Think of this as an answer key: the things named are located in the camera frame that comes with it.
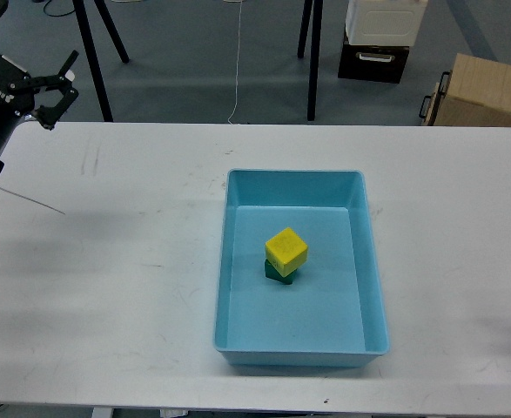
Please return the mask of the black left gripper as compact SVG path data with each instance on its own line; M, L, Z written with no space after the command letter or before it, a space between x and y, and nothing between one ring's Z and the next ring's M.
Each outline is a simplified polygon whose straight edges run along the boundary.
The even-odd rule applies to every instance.
M8 5L8 0L0 0L0 18ZM32 117L51 131L67 112L78 97L71 71L78 55L72 51L58 73L37 77L0 55L0 153L22 117Z

